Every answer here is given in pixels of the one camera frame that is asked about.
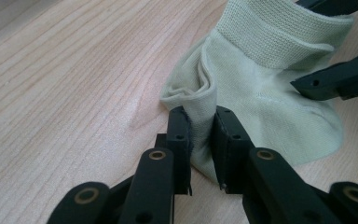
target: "wood grain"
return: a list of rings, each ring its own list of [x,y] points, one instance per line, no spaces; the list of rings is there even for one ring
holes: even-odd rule
[[[179,58],[206,35],[226,1],[0,0],[0,223],[46,223],[72,187],[113,187],[166,129],[158,102]],[[356,23],[333,63],[358,55]],[[358,98],[337,100],[345,143],[298,166],[328,189],[358,182]],[[247,223],[241,197],[193,171],[176,223]]]

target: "robotic claw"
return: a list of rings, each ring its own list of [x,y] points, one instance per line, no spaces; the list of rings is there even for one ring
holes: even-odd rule
[[[49,224],[173,223],[174,194],[190,194],[190,122],[182,107],[141,157],[134,176],[113,188],[88,182],[71,189]],[[218,106],[211,146],[220,188],[242,194],[252,224],[358,223],[358,184],[328,193],[306,184],[276,151],[255,147],[235,114]]]

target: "sock cuff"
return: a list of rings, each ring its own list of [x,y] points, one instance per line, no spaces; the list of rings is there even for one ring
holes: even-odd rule
[[[291,0],[229,0],[215,30],[256,63],[285,69],[333,52],[352,24],[350,16],[325,17]]]

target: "pale green sock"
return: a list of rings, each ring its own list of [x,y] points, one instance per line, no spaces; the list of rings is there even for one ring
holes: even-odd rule
[[[182,105],[193,128],[193,165],[216,180],[209,137],[216,105],[234,111],[256,147],[291,164],[340,147],[342,126],[330,102],[299,95],[290,81],[327,66],[352,18],[328,18],[290,0],[229,0],[216,27],[175,66],[162,93]]]

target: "sock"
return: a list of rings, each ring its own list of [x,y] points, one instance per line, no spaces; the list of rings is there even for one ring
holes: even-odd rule
[[[237,115],[256,147],[274,149],[292,165],[336,151],[343,133],[331,102],[304,98],[290,81],[325,68],[351,25],[349,16],[325,17],[290,0],[229,0],[160,96],[190,117],[192,164],[216,181],[209,146],[216,105]]]

